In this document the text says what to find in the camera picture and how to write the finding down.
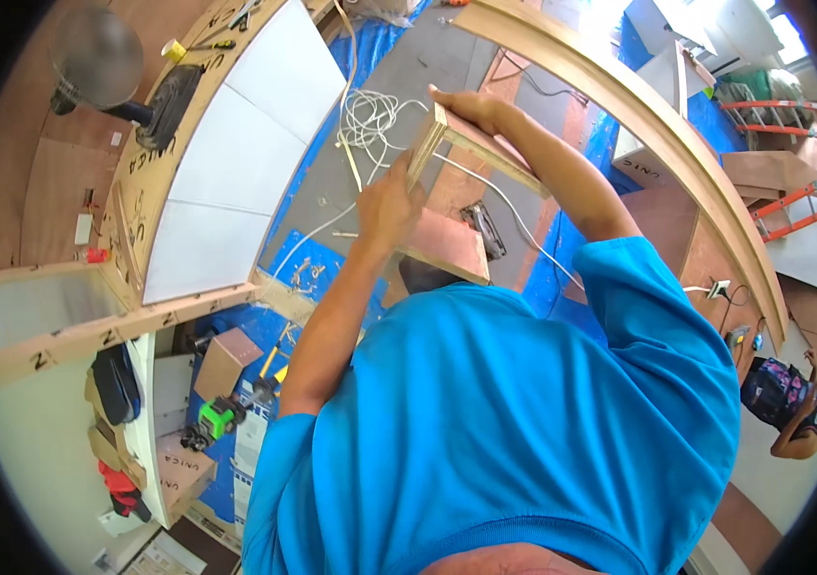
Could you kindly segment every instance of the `small red item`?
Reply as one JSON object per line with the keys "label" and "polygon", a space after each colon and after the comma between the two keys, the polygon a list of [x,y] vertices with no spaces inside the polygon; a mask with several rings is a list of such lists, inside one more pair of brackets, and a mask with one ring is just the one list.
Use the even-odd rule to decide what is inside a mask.
{"label": "small red item", "polygon": [[102,263],[108,261],[108,250],[102,247],[86,247],[82,254],[87,263]]}

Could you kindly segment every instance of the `white wall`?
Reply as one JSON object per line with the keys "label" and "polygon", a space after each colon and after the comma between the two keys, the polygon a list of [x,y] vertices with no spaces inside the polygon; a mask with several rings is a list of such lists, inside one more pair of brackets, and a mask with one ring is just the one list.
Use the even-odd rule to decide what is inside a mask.
{"label": "white wall", "polygon": [[[85,273],[0,284],[0,347],[117,313],[95,276]],[[124,546],[130,537],[116,542],[97,520],[111,500],[86,436],[93,413],[82,390],[93,359],[0,390],[0,470],[66,569],[95,575],[91,561],[98,552]]]}
{"label": "white wall", "polygon": [[[765,350],[770,349],[771,345],[765,346]],[[807,349],[802,331],[790,321],[789,339],[778,359],[794,364],[807,377],[811,374],[804,357]],[[817,453],[803,461],[773,457],[770,447],[779,435],[742,407],[741,442],[731,481],[785,535],[817,485]]]}

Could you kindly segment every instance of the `wall socket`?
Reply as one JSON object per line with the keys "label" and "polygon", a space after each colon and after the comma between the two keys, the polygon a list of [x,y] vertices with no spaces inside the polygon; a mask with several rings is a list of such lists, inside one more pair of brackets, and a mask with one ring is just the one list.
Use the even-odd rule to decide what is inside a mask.
{"label": "wall socket", "polygon": [[715,283],[712,285],[712,288],[710,288],[709,293],[707,293],[707,294],[706,294],[706,297],[707,297],[708,299],[713,299],[713,298],[715,298],[715,297],[718,297],[718,296],[719,296],[719,293],[721,293],[722,291],[724,291],[724,292],[725,292],[726,297],[727,297],[727,294],[728,294],[728,286],[729,286],[731,283],[732,283],[732,281],[731,281],[731,280],[721,280],[721,281],[719,281],[719,282],[715,282]]}

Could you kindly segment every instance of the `white cable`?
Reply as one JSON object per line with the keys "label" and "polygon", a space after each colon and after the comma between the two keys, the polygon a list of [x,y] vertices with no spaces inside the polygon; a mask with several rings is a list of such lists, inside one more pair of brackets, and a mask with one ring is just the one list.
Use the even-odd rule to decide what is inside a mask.
{"label": "white cable", "polygon": [[520,214],[520,213],[517,213],[517,209],[516,209],[516,208],[514,208],[514,204],[512,204],[512,203],[511,203],[511,200],[509,200],[509,199],[508,199],[508,197],[504,195],[504,192],[503,192],[503,191],[501,191],[501,190],[499,190],[499,189],[498,189],[498,186],[496,186],[495,184],[491,183],[491,182],[490,182],[490,181],[488,181],[486,178],[482,178],[482,177],[481,177],[479,174],[477,174],[476,172],[474,172],[474,171],[472,171],[472,170],[468,170],[468,169],[466,169],[465,167],[460,166],[459,164],[457,164],[455,161],[451,160],[450,158],[444,157],[444,156],[442,156],[442,155],[440,155],[440,154],[438,154],[438,153],[436,153],[436,152],[434,153],[434,155],[436,155],[437,157],[441,158],[441,159],[442,159],[444,162],[446,162],[446,163],[448,163],[448,164],[450,164],[450,165],[452,165],[452,166],[456,166],[456,167],[460,168],[461,170],[463,170],[464,172],[466,172],[467,174],[469,174],[469,175],[470,175],[470,176],[472,176],[473,178],[478,179],[479,181],[484,182],[484,183],[485,183],[487,186],[489,186],[489,187],[491,187],[493,190],[497,191],[497,192],[498,192],[498,195],[502,197],[502,200],[504,200],[504,202],[508,204],[508,207],[509,207],[509,208],[511,208],[511,211],[512,211],[512,212],[514,212],[514,217],[515,217],[515,218],[517,218],[517,224],[520,224],[521,229],[523,229],[523,230],[524,230],[524,232],[526,233],[526,236],[530,238],[530,241],[531,241],[531,242],[533,242],[533,245],[534,245],[534,246],[536,246],[536,247],[537,247],[537,249],[538,249],[539,251],[543,252],[543,255],[544,255],[544,256],[546,256],[547,258],[549,258],[549,260],[550,260],[552,263],[556,264],[556,267],[558,267],[560,270],[564,271],[564,272],[565,272],[565,275],[569,276],[569,279],[570,279],[570,280],[572,280],[572,282],[573,282],[575,285],[577,285],[579,288],[581,288],[581,290],[582,290],[582,291],[584,291],[584,286],[583,286],[583,285],[581,285],[581,283],[580,283],[580,282],[578,282],[578,280],[576,280],[576,279],[575,279],[575,277],[574,277],[573,275],[571,275],[571,274],[569,273],[569,271],[568,271],[568,270],[566,270],[566,269],[565,269],[565,268],[562,266],[562,264],[560,264],[558,261],[556,261],[556,259],[555,259],[555,258],[553,258],[552,256],[550,256],[550,254],[549,254],[549,253],[548,253],[548,252],[547,252],[545,249],[543,249],[543,247],[542,247],[542,246],[540,246],[540,245],[537,243],[537,241],[536,241],[536,240],[534,239],[534,237],[533,237],[533,234],[531,234],[531,233],[530,233],[530,230],[528,230],[528,229],[527,229],[527,227],[526,227],[526,224],[524,224],[524,220],[522,220],[522,219],[521,219],[521,214]]}
{"label": "white cable", "polygon": [[[408,149],[407,146],[399,146],[390,144],[388,140],[386,140],[385,133],[392,128],[396,124],[396,120],[398,117],[398,113],[401,109],[405,108],[408,104],[418,104],[422,109],[428,111],[428,107],[425,106],[422,102],[416,99],[405,100],[402,103],[399,103],[398,98],[395,96],[390,96],[387,94],[381,94],[379,92],[374,92],[372,90],[354,90],[348,94],[346,98],[343,99],[341,108],[342,112],[340,117],[338,118],[338,133],[336,134],[336,138],[338,139],[338,143],[336,145],[343,145],[345,148],[345,153],[348,155],[348,159],[350,161],[351,171],[354,175],[354,179],[357,182],[358,186],[358,193],[362,190],[361,184],[361,177],[358,174],[357,167],[354,165],[354,159],[350,153],[350,147],[354,146],[356,148],[362,149],[364,152],[367,153],[367,156],[370,157],[371,161],[373,161],[373,170],[370,172],[370,176],[366,180],[366,184],[369,184],[373,180],[373,176],[376,174],[376,171],[383,167],[390,167],[389,164],[384,163],[384,159],[386,156],[386,152],[389,151],[389,148],[393,148],[394,150],[406,150]],[[367,118],[361,120],[358,117],[358,110],[361,110],[364,113],[367,113]],[[371,146],[376,143],[380,143],[383,145],[383,150],[380,152],[379,156],[374,156],[373,152],[371,151]],[[458,167],[459,169],[463,170],[473,178],[476,178],[482,182],[484,182],[487,186],[495,190],[498,195],[504,200],[505,203],[508,204],[508,207],[511,208],[511,211],[514,213],[514,217],[517,219],[517,224],[521,226],[521,228],[526,233],[527,237],[533,243],[537,249],[543,253],[544,256],[549,258],[549,260],[556,265],[560,270],[562,270],[565,275],[569,277],[569,279],[574,282],[582,291],[584,290],[584,286],[581,285],[575,277],[566,270],[562,264],[560,264],[555,258],[550,256],[550,254],[543,249],[542,246],[538,244],[538,242],[533,237],[533,234],[530,233],[530,230],[527,229],[526,224],[524,224],[524,220],[521,218],[520,213],[517,212],[517,209],[514,208],[514,205],[511,203],[511,200],[504,194],[503,191],[499,190],[497,186],[493,183],[488,181],[486,178],[482,178],[479,174],[466,169],[463,166],[460,166],[453,160],[444,157],[440,154],[434,154],[437,157],[441,158],[443,161],[451,164],[452,166]],[[280,262],[277,270],[274,271],[274,275],[271,277],[272,281],[276,281],[278,277],[278,273],[284,267],[284,265],[290,260],[293,253],[302,246],[307,239],[315,236],[322,230],[329,227],[331,224],[336,223],[339,219],[341,219],[346,213],[350,212],[354,209],[355,203],[352,203],[345,209],[344,212],[338,214],[331,220],[325,222],[324,224],[317,227],[315,230],[306,234],[303,239],[297,242],[293,249],[291,249],[287,256]]]}

